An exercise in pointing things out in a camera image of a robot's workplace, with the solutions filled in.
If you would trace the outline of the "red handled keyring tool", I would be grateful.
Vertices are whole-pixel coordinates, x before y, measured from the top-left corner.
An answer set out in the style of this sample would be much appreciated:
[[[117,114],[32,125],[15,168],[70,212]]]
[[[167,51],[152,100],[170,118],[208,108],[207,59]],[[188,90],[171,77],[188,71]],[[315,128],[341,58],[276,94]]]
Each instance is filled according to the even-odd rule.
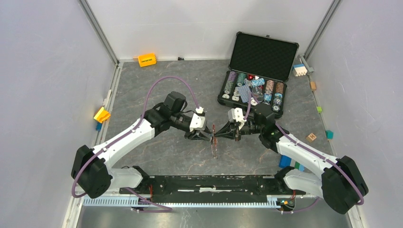
[[[214,159],[218,159],[217,154],[217,138],[215,137],[215,124],[212,125],[212,134],[211,134],[211,152]]]

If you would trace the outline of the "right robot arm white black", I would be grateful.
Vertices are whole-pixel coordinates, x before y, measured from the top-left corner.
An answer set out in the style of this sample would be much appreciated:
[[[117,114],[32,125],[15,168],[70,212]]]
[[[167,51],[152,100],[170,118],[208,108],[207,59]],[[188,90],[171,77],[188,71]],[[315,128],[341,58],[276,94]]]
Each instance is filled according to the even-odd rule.
[[[300,190],[323,199],[339,214],[346,214],[353,206],[363,205],[369,189],[355,161],[348,156],[337,158],[300,141],[282,128],[275,114],[266,104],[257,104],[248,117],[241,108],[228,112],[228,122],[215,137],[239,141],[243,135],[258,134],[262,145],[303,165],[309,172],[287,166],[275,175],[277,192],[286,194]]]

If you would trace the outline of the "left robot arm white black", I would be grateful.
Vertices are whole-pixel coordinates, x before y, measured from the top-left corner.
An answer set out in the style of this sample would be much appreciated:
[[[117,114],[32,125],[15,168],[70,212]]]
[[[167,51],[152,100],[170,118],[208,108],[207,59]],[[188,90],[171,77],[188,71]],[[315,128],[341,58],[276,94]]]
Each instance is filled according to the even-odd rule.
[[[171,92],[162,103],[158,103],[131,126],[102,144],[89,148],[78,148],[72,166],[71,177],[74,179],[72,195],[76,186],[83,190],[81,197],[87,195],[95,199],[109,190],[130,187],[137,193],[149,189],[149,180],[139,168],[115,169],[113,166],[126,154],[142,143],[155,138],[171,127],[184,131],[190,140],[209,140],[211,133],[206,126],[205,111],[198,107],[192,116],[187,116],[183,108],[186,98],[178,92]]]

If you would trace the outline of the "blue green white brick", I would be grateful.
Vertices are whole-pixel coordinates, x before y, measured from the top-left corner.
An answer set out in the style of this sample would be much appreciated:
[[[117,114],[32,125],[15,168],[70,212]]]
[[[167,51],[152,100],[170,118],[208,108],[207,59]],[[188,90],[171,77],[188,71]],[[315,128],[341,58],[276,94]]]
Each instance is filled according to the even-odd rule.
[[[305,167],[302,164],[300,164],[299,162],[297,162],[294,159],[287,157],[285,155],[281,155],[278,166],[281,169],[285,169],[285,170],[295,169],[295,170],[299,170],[301,172],[305,171]]]

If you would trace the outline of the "black poker chip case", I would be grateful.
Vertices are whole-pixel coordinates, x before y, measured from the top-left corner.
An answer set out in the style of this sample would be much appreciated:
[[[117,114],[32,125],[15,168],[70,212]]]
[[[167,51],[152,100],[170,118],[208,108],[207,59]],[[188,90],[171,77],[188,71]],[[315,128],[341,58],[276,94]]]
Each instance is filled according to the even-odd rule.
[[[286,82],[298,49],[297,42],[237,32],[218,103],[247,109],[247,87],[257,101],[270,106],[275,118],[282,117]]]

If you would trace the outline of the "wooden letter cube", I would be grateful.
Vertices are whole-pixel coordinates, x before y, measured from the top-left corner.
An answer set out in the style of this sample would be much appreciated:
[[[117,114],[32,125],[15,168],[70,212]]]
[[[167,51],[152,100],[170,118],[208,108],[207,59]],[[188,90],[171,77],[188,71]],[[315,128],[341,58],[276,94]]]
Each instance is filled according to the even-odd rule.
[[[309,141],[310,143],[313,142],[317,136],[314,133],[310,133],[307,137],[306,140]]]

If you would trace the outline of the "orange yellow toy block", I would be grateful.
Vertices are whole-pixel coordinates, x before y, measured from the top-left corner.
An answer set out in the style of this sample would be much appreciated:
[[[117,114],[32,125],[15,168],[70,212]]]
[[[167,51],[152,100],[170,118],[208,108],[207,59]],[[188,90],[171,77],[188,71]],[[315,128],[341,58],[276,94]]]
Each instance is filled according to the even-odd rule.
[[[138,60],[140,67],[147,67],[147,66],[155,65],[157,63],[155,53],[140,55],[137,57],[137,60]]]

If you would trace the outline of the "white blue toy block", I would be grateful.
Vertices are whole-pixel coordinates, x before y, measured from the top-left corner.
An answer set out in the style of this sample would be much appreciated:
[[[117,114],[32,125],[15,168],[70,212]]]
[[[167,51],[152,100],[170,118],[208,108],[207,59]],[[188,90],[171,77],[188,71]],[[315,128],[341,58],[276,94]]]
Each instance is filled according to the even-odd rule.
[[[304,64],[296,64],[296,65],[293,65],[292,72],[293,72],[294,76],[298,77],[298,76],[306,76],[308,73],[308,70]]]

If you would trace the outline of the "small wooden cube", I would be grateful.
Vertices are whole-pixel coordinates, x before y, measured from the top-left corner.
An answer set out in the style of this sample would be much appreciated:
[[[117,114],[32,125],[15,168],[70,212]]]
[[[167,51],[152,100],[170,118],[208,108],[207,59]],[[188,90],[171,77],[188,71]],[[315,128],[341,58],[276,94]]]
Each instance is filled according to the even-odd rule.
[[[311,81],[311,82],[310,82],[310,88],[311,88],[311,91],[312,91],[312,92],[316,91],[316,89],[317,89],[316,83],[313,82],[313,81]]]

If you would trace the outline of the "teal small cube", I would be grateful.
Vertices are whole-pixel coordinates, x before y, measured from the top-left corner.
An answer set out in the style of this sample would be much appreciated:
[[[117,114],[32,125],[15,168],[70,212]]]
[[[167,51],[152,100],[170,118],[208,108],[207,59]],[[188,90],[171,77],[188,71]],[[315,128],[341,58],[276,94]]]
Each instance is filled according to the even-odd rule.
[[[331,131],[331,130],[325,130],[325,134],[326,134],[326,138],[327,138],[328,140],[332,140],[333,137],[334,137],[334,132]]]

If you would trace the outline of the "yellow orange block left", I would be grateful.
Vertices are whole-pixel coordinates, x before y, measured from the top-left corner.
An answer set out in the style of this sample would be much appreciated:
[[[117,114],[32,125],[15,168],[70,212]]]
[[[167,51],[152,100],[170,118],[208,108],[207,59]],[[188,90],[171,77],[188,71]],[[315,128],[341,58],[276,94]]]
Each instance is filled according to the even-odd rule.
[[[98,123],[103,123],[111,117],[111,114],[105,109],[104,106],[100,107],[100,109],[95,113],[93,119]]]

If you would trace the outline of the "blue small block left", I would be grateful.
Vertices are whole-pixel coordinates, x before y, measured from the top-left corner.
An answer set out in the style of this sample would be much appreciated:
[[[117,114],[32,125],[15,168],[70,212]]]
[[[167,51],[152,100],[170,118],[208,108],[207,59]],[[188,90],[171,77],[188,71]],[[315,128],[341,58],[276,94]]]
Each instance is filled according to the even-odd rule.
[[[96,124],[96,131],[97,131],[97,132],[99,132],[99,131],[102,130],[102,125],[103,125],[102,123],[97,123],[97,124]]]

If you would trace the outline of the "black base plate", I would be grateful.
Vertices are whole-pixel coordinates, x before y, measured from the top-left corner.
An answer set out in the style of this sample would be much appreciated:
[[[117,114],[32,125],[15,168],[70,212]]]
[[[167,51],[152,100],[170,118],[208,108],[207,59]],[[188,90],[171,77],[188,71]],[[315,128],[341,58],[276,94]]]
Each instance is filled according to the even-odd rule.
[[[155,175],[134,188],[155,203],[263,203],[267,196],[304,195],[273,175]]]

